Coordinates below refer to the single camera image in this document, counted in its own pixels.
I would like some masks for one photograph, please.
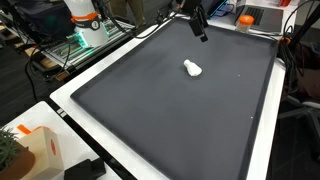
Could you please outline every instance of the cable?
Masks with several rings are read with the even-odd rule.
[[[293,10],[290,14],[290,16],[288,17],[288,19],[286,20],[285,24],[284,24],[284,27],[283,27],[283,37],[286,38],[286,30],[287,30],[287,25],[288,25],[288,22],[289,20],[291,19],[292,15],[298,10],[300,9],[302,6],[304,6],[305,4],[309,3],[309,2],[313,2],[313,1],[306,1],[306,2],[303,2],[302,4],[300,4],[295,10]]]
[[[232,11],[233,11],[233,9],[234,9],[234,4],[226,4],[226,6],[232,6],[231,10],[230,10],[230,11],[219,10],[219,11],[225,12],[225,14],[223,14],[222,16],[215,14],[215,15],[213,15],[213,16],[224,17],[224,16],[226,16],[226,15],[228,15],[228,14],[233,14]]]
[[[30,63],[31,63],[31,61],[32,61],[32,58],[33,58],[33,55],[34,55],[35,51],[38,49],[38,47],[39,47],[41,44],[43,44],[43,43],[45,43],[45,42],[46,42],[46,40],[44,40],[44,41],[41,42],[39,45],[36,45],[36,46],[34,47],[32,53],[30,54],[30,57],[29,57],[26,65],[25,65],[25,67],[24,67],[24,72],[25,72],[25,74],[26,74],[26,76],[27,76],[27,78],[28,78],[28,80],[29,80],[29,82],[30,82],[31,89],[32,89],[32,95],[33,95],[33,98],[34,98],[34,100],[35,100],[36,102],[39,102],[39,101],[38,101],[38,98],[37,98],[37,94],[36,94],[36,90],[35,90],[34,83],[33,83],[32,78],[30,77],[30,75],[29,75],[29,73],[28,73],[28,66],[30,66]]]
[[[298,90],[298,78],[297,78],[297,72],[301,75],[304,76],[304,71],[301,70],[297,63],[296,63],[296,56],[294,56],[292,53],[292,50],[289,48],[288,44],[290,43],[290,38],[292,37],[292,34],[294,33],[293,31],[293,26],[289,26],[288,22],[291,19],[292,15],[297,12],[298,9],[300,9],[302,6],[309,2],[315,2],[313,1],[306,1],[300,4],[297,8],[295,8],[289,17],[287,18],[285,25],[283,27],[283,38],[280,39],[279,41],[279,51],[278,51],[278,56],[285,62],[286,66],[286,85],[288,86],[288,93],[295,93]],[[301,54],[302,58],[302,66],[304,68],[304,57],[303,54]]]
[[[106,10],[106,14],[107,16],[110,18],[110,20],[112,21],[112,23],[123,33],[125,33],[126,35],[132,37],[132,38],[136,38],[136,39],[144,39],[148,36],[150,36],[151,34],[153,34],[155,31],[157,31],[160,26],[164,23],[166,23],[167,21],[173,19],[176,15],[177,15],[177,12],[175,12],[172,16],[168,17],[167,19],[165,19],[163,22],[159,23],[157,25],[157,27],[155,27],[150,33],[148,33],[147,35],[145,36],[142,36],[142,37],[138,37],[138,36],[135,36],[132,32],[128,32],[125,30],[125,28],[123,28],[121,25],[119,25],[119,23],[115,20],[115,18],[113,17],[113,15],[111,14],[111,11],[109,9],[109,7],[105,4],[105,3],[102,3],[103,6],[105,7],[105,10]]]
[[[26,75],[27,75],[27,77],[28,77],[28,79],[29,79],[29,82],[30,82],[30,84],[31,84],[33,98],[34,98],[34,100],[35,100],[36,102],[39,102],[39,101],[38,101],[38,98],[37,98],[37,95],[36,95],[36,90],[35,90],[33,81],[32,81],[32,79],[31,79],[31,77],[30,77],[30,75],[29,75],[29,73],[28,73],[28,65],[29,65],[30,59],[31,59],[32,55],[34,54],[34,52],[36,51],[36,49],[37,49],[37,48],[34,48],[34,50],[32,51],[31,56],[29,57],[29,60],[28,60],[28,62],[26,63],[26,65],[25,65],[25,67],[24,67],[24,72],[26,73]]]
[[[66,61],[64,62],[63,66],[61,67],[60,71],[57,74],[55,74],[54,76],[52,76],[52,78],[50,78],[51,81],[53,81],[53,78],[56,78],[65,69],[65,67],[67,65],[67,62],[69,61],[69,56],[70,56],[70,51],[71,51],[71,47],[70,47],[71,43],[70,43],[69,40],[67,40],[67,42],[68,42],[68,54],[67,54],[67,57],[66,57]]]
[[[306,19],[304,20],[305,22],[306,22],[306,21],[307,21],[307,19],[309,18],[309,15],[310,15],[310,13],[311,13],[311,10],[312,10],[312,7],[313,7],[314,3],[315,3],[315,1],[313,1],[313,2],[312,2],[311,6],[310,6],[310,8],[309,8],[309,10],[308,10],[308,13],[307,13]]]

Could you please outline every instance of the orange box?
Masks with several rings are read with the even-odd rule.
[[[23,180],[51,179],[64,170],[57,135],[46,128],[39,128],[18,139],[36,157],[31,171]]]

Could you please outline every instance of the metal frame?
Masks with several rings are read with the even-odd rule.
[[[134,26],[132,25],[122,23],[120,21],[117,22],[125,29],[128,29],[128,32],[134,28]],[[106,26],[112,26],[112,22],[110,20],[105,21],[104,24]],[[108,50],[110,50],[111,48],[128,38],[128,36],[125,33],[121,32],[116,27],[111,28],[111,30],[109,30],[109,33],[110,39],[105,45],[87,49],[78,46],[76,47],[76,49],[73,49],[69,55],[69,60],[65,66],[65,70],[69,73],[72,73],[73,71],[83,67],[85,64],[89,63],[97,56],[107,52]],[[68,43],[64,42],[52,48],[44,50],[42,54],[44,54],[46,57],[63,67],[67,58],[67,54],[62,54],[61,52],[68,49],[68,46]]]

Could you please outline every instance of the dark gray surface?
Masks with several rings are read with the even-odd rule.
[[[264,32],[282,32],[282,19],[283,19],[283,10],[282,9],[273,9],[259,6],[248,6],[243,10],[243,14],[247,11],[248,7],[255,7],[259,9],[264,9],[260,25],[252,25],[251,29],[264,31]]]
[[[244,179],[275,43],[174,20],[72,98],[171,179]],[[203,73],[187,74],[183,61]]]

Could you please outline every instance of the table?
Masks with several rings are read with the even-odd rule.
[[[293,7],[285,10],[284,20],[290,15]],[[288,25],[294,25],[295,15]],[[210,25],[223,28],[234,29],[232,17],[215,18],[209,20]],[[152,27],[146,30],[141,36],[152,31]],[[130,173],[137,179],[160,180],[167,179],[162,173],[147,163],[142,157],[130,149],[119,138],[112,134],[108,129],[99,124],[93,117],[79,107],[70,95],[94,76],[106,69],[112,63],[121,58],[143,40],[133,39],[123,45],[112,54],[108,55],[97,64],[74,78],[72,81],[55,91],[50,98],[57,103],[71,118],[84,128],[90,135],[103,146],[115,159],[117,159]],[[265,179],[268,169],[269,156],[271,152],[273,134],[277,119],[277,112],[280,102],[282,84],[285,76],[285,68],[280,60],[273,66],[270,83],[268,86],[265,103],[258,127],[257,137],[252,153],[248,180]]]
[[[247,1],[247,4],[249,5],[282,9],[279,7],[270,6],[269,3],[270,1],[261,0]],[[295,10],[296,7],[297,6],[289,5],[288,7],[286,7],[286,9],[284,9],[281,29],[283,29],[286,20],[290,16],[291,12]],[[297,13],[295,13],[288,21],[288,26],[294,26],[296,14]],[[218,26],[227,29],[235,29],[234,20],[235,15],[230,14],[225,17],[215,17],[209,20],[208,23],[213,26]],[[255,30],[250,31],[254,33],[261,33],[260,31]],[[266,98],[262,109],[260,123],[253,148],[253,153],[251,155],[247,180],[265,179],[266,177],[270,152],[272,148],[273,134],[277,122],[278,108],[280,103],[284,76],[285,68],[283,66],[283,63],[281,60],[277,60],[272,69],[272,74],[270,77],[270,82],[266,93]]]
[[[9,122],[6,127],[13,128],[12,132],[17,133],[17,137],[21,138],[24,134],[16,128],[20,124],[25,125],[28,129],[47,126],[57,134],[64,169],[68,169],[85,159],[95,160],[98,158],[98,155],[45,102],[39,102]],[[105,164],[105,168],[107,173],[99,180],[121,179],[107,164]],[[64,172],[61,172],[53,180],[62,180],[63,176]]]

